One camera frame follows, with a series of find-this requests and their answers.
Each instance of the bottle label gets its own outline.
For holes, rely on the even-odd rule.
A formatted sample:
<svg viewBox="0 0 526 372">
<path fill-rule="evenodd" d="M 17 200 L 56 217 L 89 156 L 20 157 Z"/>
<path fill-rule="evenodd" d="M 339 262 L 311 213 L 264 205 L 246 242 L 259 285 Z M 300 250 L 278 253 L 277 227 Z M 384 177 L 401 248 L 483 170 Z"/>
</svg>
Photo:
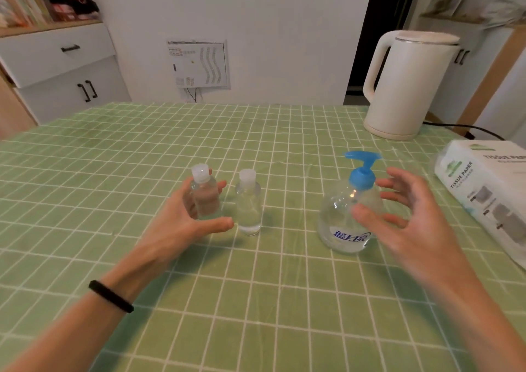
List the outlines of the bottle label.
<svg viewBox="0 0 526 372">
<path fill-rule="evenodd" d="M 339 227 L 330 227 L 330 233 L 342 241 L 348 242 L 365 242 L 371 236 L 371 232 L 365 232 L 361 235 L 350 235 L 344 229 Z"/>
</svg>

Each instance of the hand soap dispenser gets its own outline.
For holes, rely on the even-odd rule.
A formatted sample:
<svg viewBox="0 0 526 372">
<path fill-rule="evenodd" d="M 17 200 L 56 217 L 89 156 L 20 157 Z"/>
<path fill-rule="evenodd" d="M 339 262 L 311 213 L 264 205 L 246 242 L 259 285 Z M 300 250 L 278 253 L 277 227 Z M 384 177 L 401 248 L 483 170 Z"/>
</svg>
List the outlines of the hand soap dispenser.
<svg viewBox="0 0 526 372">
<path fill-rule="evenodd" d="M 362 167 L 351 171 L 344 179 L 328 191 L 321 204 L 318 234 L 323 243 L 343 253 L 355 253 L 364 249 L 372 233 L 361 226 L 351 215 L 354 205 L 362 203 L 377 214 L 384 213 L 384 205 L 375 174 L 371 167 L 381 155 L 355 150 L 345 153 L 348 159 L 361 160 Z"/>
</svg>

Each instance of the blue pump nozzle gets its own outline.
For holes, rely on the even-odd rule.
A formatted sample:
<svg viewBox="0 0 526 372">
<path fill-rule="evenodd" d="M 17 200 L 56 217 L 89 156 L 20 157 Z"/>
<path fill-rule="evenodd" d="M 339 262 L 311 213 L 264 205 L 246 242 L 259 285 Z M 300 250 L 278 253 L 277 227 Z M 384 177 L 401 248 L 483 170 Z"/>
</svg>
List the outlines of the blue pump nozzle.
<svg viewBox="0 0 526 372">
<path fill-rule="evenodd" d="M 376 176 L 372 172 L 371 167 L 374 162 L 378 159 L 381 159 L 382 156 L 375 152 L 354 150 L 346 152 L 345 157 L 348 159 L 361 160 L 364 163 L 362 167 L 355 168 L 353 171 L 351 171 L 349 183 L 354 185 L 354 187 L 358 190 L 371 189 L 376 180 Z"/>
</svg>

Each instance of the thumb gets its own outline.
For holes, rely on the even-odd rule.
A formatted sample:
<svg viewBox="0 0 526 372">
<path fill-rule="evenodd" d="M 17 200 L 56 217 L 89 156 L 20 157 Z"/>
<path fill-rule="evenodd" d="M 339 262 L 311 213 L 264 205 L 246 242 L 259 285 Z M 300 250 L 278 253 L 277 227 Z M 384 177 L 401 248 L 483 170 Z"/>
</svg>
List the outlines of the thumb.
<svg viewBox="0 0 526 372">
<path fill-rule="evenodd" d="M 226 232 L 233 228 L 233 219 L 231 217 L 219 217 L 209 220 L 196 221 L 197 235 L 205 236 L 217 232 Z"/>
<path fill-rule="evenodd" d="M 397 235 L 396 229 L 391 227 L 384 219 L 368 207 L 357 204 L 351 209 L 351 214 L 357 222 L 374 233 L 382 242 Z"/>
</svg>

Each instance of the black cabinet handle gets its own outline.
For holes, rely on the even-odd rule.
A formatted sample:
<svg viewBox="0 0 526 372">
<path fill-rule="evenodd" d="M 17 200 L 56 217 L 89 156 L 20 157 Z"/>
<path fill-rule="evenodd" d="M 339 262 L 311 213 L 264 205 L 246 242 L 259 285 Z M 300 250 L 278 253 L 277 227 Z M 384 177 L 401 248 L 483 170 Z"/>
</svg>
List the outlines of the black cabinet handle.
<svg viewBox="0 0 526 372">
<path fill-rule="evenodd" d="M 84 94 L 86 95 L 86 99 L 84 99 L 84 100 L 85 100 L 86 102 L 91 102 L 92 100 L 89 99 L 88 92 L 87 92 L 86 89 L 84 88 L 84 85 L 82 85 L 82 84 L 77 84 L 77 87 L 82 88 L 82 90 L 84 91 Z"/>
<path fill-rule="evenodd" d="M 465 51 L 465 49 L 461 49 L 461 50 L 459 50 L 459 52 L 457 53 L 457 57 L 455 58 L 455 61 L 454 61 L 453 63 L 458 63 L 458 62 L 459 62 L 460 54 L 461 54 L 462 52 L 464 52 L 464 51 Z"/>
<path fill-rule="evenodd" d="M 98 98 L 98 95 L 97 95 L 97 93 L 95 92 L 95 88 L 93 88 L 93 84 L 92 84 L 92 82 L 91 82 L 90 80 L 86 80 L 85 83 L 86 83 L 86 84 L 89 84 L 89 86 L 92 88 L 92 91 L 93 91 L 93 96 L 92 96 L 92 97 L 93 97 L 93 98 Z"/>
<path fill-rule="evenodd" d="M 462 59 L 460 59 L 459 65 L 462 66 L 464 64 L 464 59 L 470 52 L 471 52 L 470 50 L 467 50 L 466 52 L 464 52 L 464 55 L 462 56 Z"/>
<path fill-rule="evenodd" d="M 77 44 L 74 44 L 73 46 L 68 47 L 68 48 L 61 47 L 62 52 L 69 52 L 70 50 L 80 50 L 80 49 L 81 49 L 81 46 Z"/>
</svg>

